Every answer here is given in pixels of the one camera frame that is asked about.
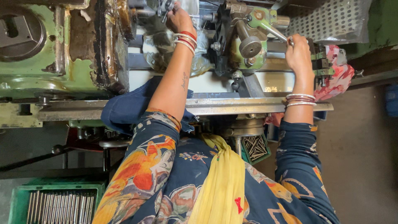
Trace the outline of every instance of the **tattoo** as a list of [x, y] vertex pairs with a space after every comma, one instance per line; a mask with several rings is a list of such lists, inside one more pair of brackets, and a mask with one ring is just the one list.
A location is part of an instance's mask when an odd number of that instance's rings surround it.
[[188, 79], [188, 76], [184, 72], [184, 77], [182, 78], [182, 85], [181, 85], [184, 88], [184, 91], [185, 91], [185, 80], [186, 79]]

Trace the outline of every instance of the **woman's right hand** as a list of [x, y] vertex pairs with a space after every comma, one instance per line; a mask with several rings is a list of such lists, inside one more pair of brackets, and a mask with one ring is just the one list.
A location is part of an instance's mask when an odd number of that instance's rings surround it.
[[173, 10], [167, 13], [166, 26], [174, 33], [188, 31], [197, 37], [189, 14], [181, 8], [181, 4], [179, 2], [175, 2]]
[[289, 67], [293, 70], [297, 79], [314, 80], [312, 71], [311, 52], [307, 39], [299, 34], [294, 34], [295, 47], [287, 46], [285, 58]]

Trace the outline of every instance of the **silver bangle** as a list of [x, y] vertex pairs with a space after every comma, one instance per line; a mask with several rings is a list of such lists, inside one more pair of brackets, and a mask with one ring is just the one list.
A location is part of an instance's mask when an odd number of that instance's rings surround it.
[[296, 94], [289, 94], [289, 95], [286, 96], [286, 98], [288, 98], [289, 96], [306, 96], [306, 97], [309, 97], [309, 98], [312, 98], [312, 99], [315, 100], [314, 96], [308, 95], [308, 94], [297, 94], [297, 93]]
[[173, 39], [174, 38], [178, 38], [178, 37], [186, 37], [186, 38], [188, 38], [188, 39], [190, 39], [193, 43], [195, 43], [195, 45], [197, 46], [198, 44], [196, 43], [196, 40], [194, 39], [194, 38], [192, 38], [191, 36], [189, 36], [189, 35], [186, 35], [186, 34], [183, 34], [183, 33], [176, 33], [176, 34], [173, 34]]
[[290, 106], [297, 106], [297, 105], [310, 105], [310, 106], [316, 106], [316, 103], [311, 103], [311, 102], [298, 102], [298, 103], [289, 103], [286, 107]]
[[173, 43], [182, 43], [182, 44], [184, 44], [185, 46], [187, 46], [191, 50], [191, 52], [193, 53], [193, 57], [195, 57], [195, 51], [192, 49], [192, 47], [188, 43], [186, 43], [184, 41], [180, 41], [180, 40], [174, 40]]

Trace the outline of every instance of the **concrete floor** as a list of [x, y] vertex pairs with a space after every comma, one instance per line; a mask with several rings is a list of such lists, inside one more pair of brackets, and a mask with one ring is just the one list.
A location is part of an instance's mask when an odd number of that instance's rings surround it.
[[[383, 88], [352, 90], [328, 101], [335, 110], [327, 121], [318, 122], [317, 151], [339, 219], [343, 224], [397, 223], [398, 118], [385, 115]], [[7, 130], [0, 135], [0, 165], [48, 153], [54, 144], [64, 143], [65, 135], [65, 126]], [[255, 167], [274, 178], [277, 143], [270, 148], [272, 156]], [[70, 167], [76, 166], [74, 156]], [[54, 157], [21, 170], [60, 168], [61, 161]], [[101, 166], [101, 157], [86, 156], [86, 166]], [[0, 224], [8, 220], [11, 190], [28, 180], [0, 180]]]
[[[322, 179], [341, 223], [398, 222], [398, 119], [384, 109], [383, 87], [348, 91], [327, 100], [334, 106], [318, 122]], [[273, 156], [256, 168], [274, 178]]]

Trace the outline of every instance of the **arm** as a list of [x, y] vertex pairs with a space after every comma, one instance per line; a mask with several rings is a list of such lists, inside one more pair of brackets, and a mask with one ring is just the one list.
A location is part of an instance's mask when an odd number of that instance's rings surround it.
[[[177, 2], [168, 14], [167, 23], [175, 32], [188, 31], [196, 36], [189, 14]], [[173, 56], [149, 102], [148, 108], [156, 108], [173, 115], [181, 121], [187, 102], [189, 75], [191, 74], [192, 52], [183, 44], [177, 43]]]
[[[196, 35], [187, 12], [177, 4], [168, 14], [174, 31]], [[93, 223], [119, 223], [158, 195], [174, 163], [184, 113], [192, 52], [177, 44], [148, 109], [134, 129], [126, 156], [110, 181]]]
[[[286, 60], [295, 73], [293, 93], [313, 95], [314, 74], [309, 46], [304, 37], [293, 36], [295, 47], [288, 47]], [[339, 223], [321, 178], [321, 162], [316, 152], [313, 109], [308, 105], [290, 106], [281, 122], [275, 179], [323, 220]]]

